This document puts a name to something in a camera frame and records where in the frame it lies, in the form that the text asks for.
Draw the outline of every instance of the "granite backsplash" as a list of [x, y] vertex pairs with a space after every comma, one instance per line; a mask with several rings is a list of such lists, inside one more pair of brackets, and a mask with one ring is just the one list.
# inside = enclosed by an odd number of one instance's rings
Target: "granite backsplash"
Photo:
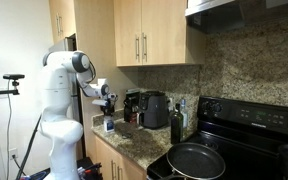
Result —
[[205, 64], [140, 67], [138, 78], [143, 90], [187, 99], [190, 119], [199, 95], [288, 106], [288, 19], [207, 35]]

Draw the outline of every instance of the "cable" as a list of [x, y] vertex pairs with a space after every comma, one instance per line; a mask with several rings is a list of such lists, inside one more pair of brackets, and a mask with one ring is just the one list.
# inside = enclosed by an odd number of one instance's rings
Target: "cable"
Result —
[[16, 157], [15, 157], [14, 154], [12, 155], [12, 158], [13, 158], [15, 164], [17, 165], [18, 169], [20, 169], [20, 166], [18, 165], [18, 162], [17, 162]]
[[38, 125], [39, 125], [39, 123], [40, 123], [41, 117], [42, 117], [42, 114], [41, 114], [40, 117], [38, 118], [38, 121], [37, 121], [36, 126], [35, 126], [35, 128], [34, 128], [34, 131], [33, 131], [33, 133], [32, 133], [30, 142], [29, 142], [29, 144], [28, 144], [28, 147], [27, 147], [27, 150], [26, 150], [26, 154], [25, 154], [25, 156], [24, 156], [24, 158], [23, 158], [21, 167], [20, 167], [20, 169], [18, 170], [18, 173], [17, 173], [17, 176], [16, 176], [16, 179], [15, 179], [15, 180], [20, 180], [20, 178], [21, 178], [21, 174], [22, 174], [22, 172], [23, 172], [23, 169], [24, 169], [24, 166], [25, 166], [25, 164], [26, 164], [27, 158], [28, 158], [28, 156], [29, 156], [29, 154], [30, 154], [30, 152], [31, 152], [31, 148], [32, 148], [32, 145], [33, 145], [33, 141], [34, 141], [35, 134], [36, 134], [36, 132], [37, 132], [37, 128], [38, 128]]
[[[10, 80], [8, 80], [8, 83], [7, 83], [7, 90], [10, 90]], [[10, 99], [10, 95], [7, 94], [7, 97], [8, 97], [8, 105], [9, 105], [9, 109], [10, 109], [10, 115], [9, 115], [9, 118], [8, 118], [8, 123], [7, 123], [7, 133], [6, 133], [6, 151], [7, 151], [7, 173], [6, 173], [6, 180], [8, 180], [9, 178], [9, 175], [10, 175], [10, 152], [9, 152], [9, 149], [10, 149], [10, 136], [9, 136], [9, 133], [10, 133], [10, 124], [11, 124], [11, 118], [12, 118], [12, 104], [11, 104], [11, 99]]]

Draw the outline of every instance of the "wall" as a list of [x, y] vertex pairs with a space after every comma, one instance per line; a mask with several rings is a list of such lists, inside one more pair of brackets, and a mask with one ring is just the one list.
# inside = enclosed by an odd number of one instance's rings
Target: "wall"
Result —
[[139, 68], [139, 87], [187, 99], [190, 128], [199, 95], [288, 106], [288, 19], [207, 35], [205, 64]]
[[[7, 88], [3, 74], [25, 75], [24, 79], [19, 80], [20, 95], [10, 95], [10, 148], [18, 148], [19, 162], [22, 161], [41, 112], [37, 79], [42, 68], [42, 58], [52, 44], [48, 0], [0, 0], [0, 89]], [[0, 96], [0, 146], [5, 168], [9, 113], [8, 99]], [[50, 148], [50, 141], [37, 133], [24, 172], [31, 174], [48, 167]], [[14, 179], [17, 171], [15, 163], [10, 161], [9, 179]]]

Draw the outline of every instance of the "camera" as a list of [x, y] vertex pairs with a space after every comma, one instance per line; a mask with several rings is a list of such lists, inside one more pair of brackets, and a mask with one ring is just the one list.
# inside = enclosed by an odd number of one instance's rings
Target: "camera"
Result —
[[25, 75], [23, 74], [4, 74], [3, 79], [13, 79], [14, 81], [18, 79], [23, 79]]

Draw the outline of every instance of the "granite countertop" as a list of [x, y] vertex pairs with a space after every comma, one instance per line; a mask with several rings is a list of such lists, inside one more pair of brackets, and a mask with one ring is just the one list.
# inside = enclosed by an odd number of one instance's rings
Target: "granite countertop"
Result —
[[[118, 152], [137, 162], [144, 169], [172, 147], [169, 126], [150, 130], [138, 129], [135, 124], [127, 123], [123, 119], [115, 120], [114, 123], [114, 133], [106, 133], [103, 125], [94, 126], [92, 130]], [[123, 139], [124, 133], [131, 134], [131, 137]]]

